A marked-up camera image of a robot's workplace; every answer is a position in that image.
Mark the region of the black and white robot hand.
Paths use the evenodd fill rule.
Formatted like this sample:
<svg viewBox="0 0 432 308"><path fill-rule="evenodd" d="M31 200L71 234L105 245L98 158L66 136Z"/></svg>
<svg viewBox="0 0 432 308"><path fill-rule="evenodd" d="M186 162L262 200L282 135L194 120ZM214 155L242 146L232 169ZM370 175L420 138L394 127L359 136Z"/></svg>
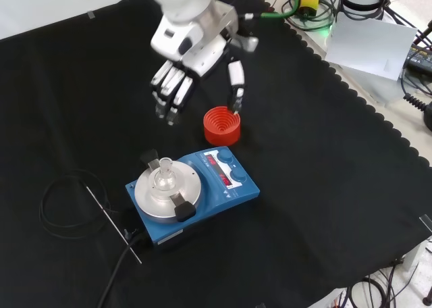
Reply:
<svg viewBox="0 0 432 308"><path fill-rule="evenodd" d="M175 23L163 15L151 39L151 47L165 58L150 81L157 117L170 126L177 124L194 87L225 58L230 83L228 109L239 113L246 79L242 62L229 55L230 45L253 52L258 41L237 34L230 26L204 28L197 21Z"/></svg>

